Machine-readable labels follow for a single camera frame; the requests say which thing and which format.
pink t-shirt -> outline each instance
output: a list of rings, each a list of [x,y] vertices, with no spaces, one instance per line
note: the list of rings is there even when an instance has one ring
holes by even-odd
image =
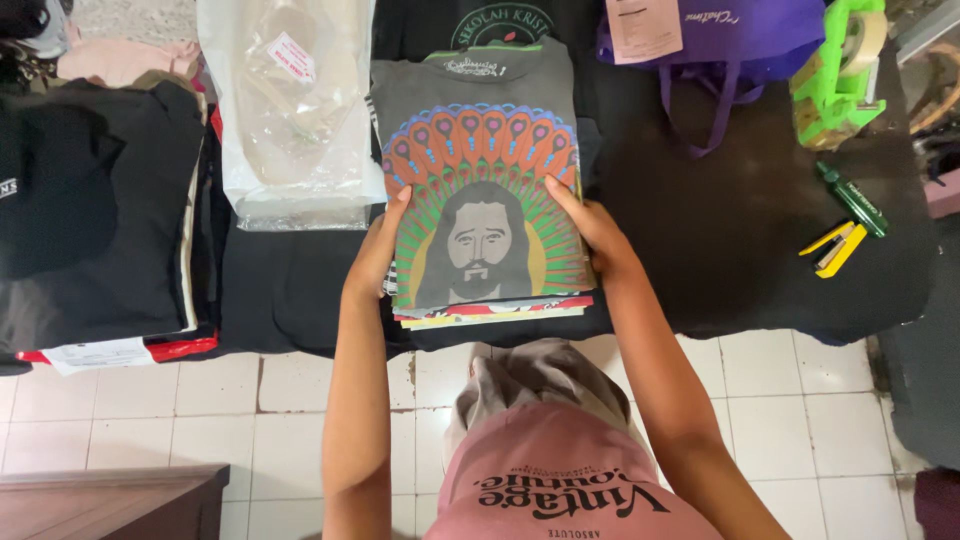
[[[636,441],[575,405],[513,407],[457,448],[424,539],[722,540],[656,471]]]

pink clothing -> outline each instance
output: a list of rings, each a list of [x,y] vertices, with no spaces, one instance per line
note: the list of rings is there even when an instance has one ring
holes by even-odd
[[[141,75],[158,69],[189,81],[197,71],[200,44],[177,41],[163,47],[123,39],[81,39],[80,31],[69,25],[71,49],[57,62],[57,76],[85,79],[97,76],[107,86],[130,86]]]
[[[627,433],[560,402],[517,405],[470,429],[424,536],[441,538],[722,540],[657,484]]]

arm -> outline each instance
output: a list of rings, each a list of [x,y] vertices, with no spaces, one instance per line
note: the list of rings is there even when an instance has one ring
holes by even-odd
[[[727,452],[707,391],[627,237],[600,205],[581,204],[556,181],[547,188],[593,250],[636,407],[674,492],[724,538],[789,540]]]
[[[380,324],[383,277],[407,187],[377,218],[350,267],[324,421],[324,538],[389,538],[390,391]]]

gray t-shirt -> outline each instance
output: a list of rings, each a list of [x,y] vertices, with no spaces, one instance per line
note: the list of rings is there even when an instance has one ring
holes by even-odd
[[[579,193],[573,67],[551,37],[374,61],[387,193],[414,185],[397,239],[398,308],[594,287],[553,175]]]

clear plastic bag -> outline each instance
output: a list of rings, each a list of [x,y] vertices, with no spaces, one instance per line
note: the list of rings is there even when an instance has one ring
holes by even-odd
[[[198,21],[238,227],[366,228],[369,205],[385,199],[364,101],[369,2],[201,0]]]

